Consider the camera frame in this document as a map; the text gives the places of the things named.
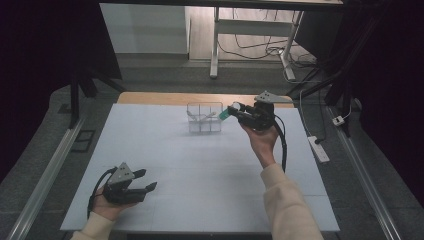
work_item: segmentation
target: person's right hand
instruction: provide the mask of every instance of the person's right hand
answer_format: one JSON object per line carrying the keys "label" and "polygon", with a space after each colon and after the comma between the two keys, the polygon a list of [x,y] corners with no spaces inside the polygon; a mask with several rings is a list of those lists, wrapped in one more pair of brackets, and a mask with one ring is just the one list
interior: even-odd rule
{"label": "person's right hand", "polygon": [[246,131],[250,139],[250,145],[258,157],[263,168],[275,163],[274,145],[277,141],[278,132],[274,126],[268,130],[256,131],[243,124],[241,127]]}

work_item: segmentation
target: green object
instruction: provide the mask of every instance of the green object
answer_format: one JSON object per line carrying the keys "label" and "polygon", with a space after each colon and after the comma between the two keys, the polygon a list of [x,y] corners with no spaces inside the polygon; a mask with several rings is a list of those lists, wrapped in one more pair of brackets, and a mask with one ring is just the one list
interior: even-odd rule
{"label": "green object", "polygon": [[218,117],[219,117],[219,119],[221,119],[222,121],[224,121],[229,116],[231,116],[231,115],[228,113],[228,108],[227,108],[224,111],[222,111],[222,113],[220,113]]}

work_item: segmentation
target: transparent container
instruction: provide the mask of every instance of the transparent container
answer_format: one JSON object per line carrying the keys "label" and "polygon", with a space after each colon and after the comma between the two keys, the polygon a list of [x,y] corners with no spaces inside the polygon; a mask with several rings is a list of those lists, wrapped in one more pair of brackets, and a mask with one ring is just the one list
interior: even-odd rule
{"label": "transparent container", "polygon": [[221,102],[193,102],[187,104],[187,118],[189,131],[196,132],[220,132],[222,112]]}

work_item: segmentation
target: person's left hand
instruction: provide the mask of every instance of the person's left hand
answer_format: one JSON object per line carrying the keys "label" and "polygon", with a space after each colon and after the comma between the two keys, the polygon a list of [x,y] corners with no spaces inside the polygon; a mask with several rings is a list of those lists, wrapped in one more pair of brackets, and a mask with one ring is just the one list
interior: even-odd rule
{"label": "person's left hand", "polygon": [[106,200],[106,198],[102,195],[102,192],[103,192],[103,187],[99,188],[96,192],[96,197],[94,198],[93,212],[111,221],[115,221],[118,218],[119,213],[121,213],[123,210],[138,204],[138,203],[123,204],[123,205],[112,204]]}

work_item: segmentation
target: table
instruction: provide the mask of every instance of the table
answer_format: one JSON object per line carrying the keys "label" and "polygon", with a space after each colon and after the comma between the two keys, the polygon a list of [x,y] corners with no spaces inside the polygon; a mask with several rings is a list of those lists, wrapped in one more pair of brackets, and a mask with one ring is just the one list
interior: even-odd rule
{"label": "table", "polygon": [[[158,185],[143,203],[123,212],[115,230],[269,233],[262,202],[265,187],[259,176],[261,167],[237,119],[225,120],[221,132],[192,134],[186,115],[188,102],[221,100],[225,105],[230,101],[251,104],[253,97],[123,93],[112,107],[61,229],[77,230],[84,226],[85,206],[97,179],[105,170],[125,161],[133,171],[147,170],[130,188],[142,188],[155,181]],[[338,231],[298,110],[292,104],[283,104],[276,108],[276,114],[282,117],[287,129],[287,175],[304,192],[320,229]],[[281,154],[276,147],[276,158]]]}
{"label": "table", "polygon": [[[298,1],[305,3],[316,3],[322,5],[342,5],[340,0],[305,0]],[[235,20],[220,19],[219,7],[215,7],[214,19],[214,35],[211,55],[210,77],[212,79],[218,77],[218,35],[219,34],[237,34],[237,35],[258,35],[258,36],[278,36],[288,37],[284,50],[279,53],[281,63],[289,81],[296,80],[290,61],[288,59],[294,37],[297,33],[299,23],[302,18],[303,11],[300,11],[294,22],[268,22],[268,21],[251,21],[251,20]]]}

